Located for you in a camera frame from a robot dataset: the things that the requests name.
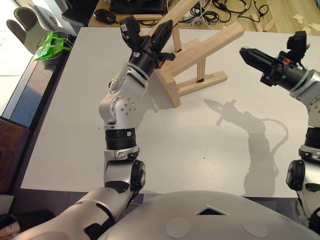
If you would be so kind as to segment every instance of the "green bag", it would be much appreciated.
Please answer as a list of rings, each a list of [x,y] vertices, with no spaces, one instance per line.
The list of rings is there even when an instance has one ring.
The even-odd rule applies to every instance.
[[[58,37],[54,31],[45,34],[37,44],[34,55],[35,61],[49,60],[56,57],[62,50],[71,51],[73,43],[63,37]]]

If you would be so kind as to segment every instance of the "robotic arm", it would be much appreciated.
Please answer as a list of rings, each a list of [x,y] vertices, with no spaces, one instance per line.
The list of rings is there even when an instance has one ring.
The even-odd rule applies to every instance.
[[[290,163],[286,183],[298,195],[302,223],[320,234],[320,75],[301,64],[309,48],[305,31],[290,37],[287,48],[290,51],[281,51],[277,58],[252,48],[242,48],[240,54],[248,65],[263,72],[262,83],[283,87],[307,108],[308,130],[299,149],[301,159]]]
[[[173,21],[159,25],[152,36],[139,35],[133,17],[120,22],[122,38],[132,49],[129,63],[112,79],[99,105],[104,121],[104,187],[97,188],[59,216],[19,234],[16,240],[97,240],[145,185],[145,165],[138,160],[134,117],[136,103],[147,90],[148,79],[173,53],[161,53],[171,36]]]

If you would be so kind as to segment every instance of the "white table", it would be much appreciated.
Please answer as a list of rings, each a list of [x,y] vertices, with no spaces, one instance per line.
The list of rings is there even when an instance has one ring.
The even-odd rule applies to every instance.
[[[183,29],[180,36],[183,42],[195,36],[203,41],[216,32]],[[181,97],[178,108],[173,108],[160,83],[150,78],[137,117],[139,159],[146,165],[142,193],[208,190],[248,197],[296,196],[285,180],[289,163],[299,158],[307,111],[281,87],[260,83],[261,73],[247,66],[239,54],[240,47],[250,46],[275,57],[286,49],[289,36],[245,32],[206,60],[208,74],[224,70],[228,80]],[[308,36],[308,43],[311,47],[302,62],[319,70],[320,39]],[[98,105],[130,53],[118,28],[81,29],[22,188],[86,192],[103,186],[106,143]],[[195,76],[194,66],[175,79],[181,82]],[[216,124],[221,115],[224,120]],[[267,118],[288,129],[288,139],[276,151],[286,131],[274,121],[262,120]]]

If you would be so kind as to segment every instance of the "wooden easel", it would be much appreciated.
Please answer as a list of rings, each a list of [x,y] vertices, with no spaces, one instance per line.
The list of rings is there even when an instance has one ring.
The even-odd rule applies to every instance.
[[[240,23],[235,22],[203,42],[195,38],[181,45],[177,23],[197,2],[198,0],[179,1],[149,32],[151,36],[159,24],[168,20],[173,21],[172,39],[174,51],[176,52],[175,60],[167,61],[161,69],[155,71],[155,74],[174,107],[181,105],[180,96],[227,80],[228,76],[224,71],[205,75],[206,58],[242,36],[245,31]],[[195,64],[197,64],[197,76],[176,84],[174,77]]]

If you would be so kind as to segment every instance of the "black computer mouse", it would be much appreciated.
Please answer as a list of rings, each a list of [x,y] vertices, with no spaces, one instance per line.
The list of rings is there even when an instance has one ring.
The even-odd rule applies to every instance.
[[[94,12],[94,17],[100,22],[105,24],[114,24],[116,23],[116,15],[110,12],[107,9],[98,9]]]

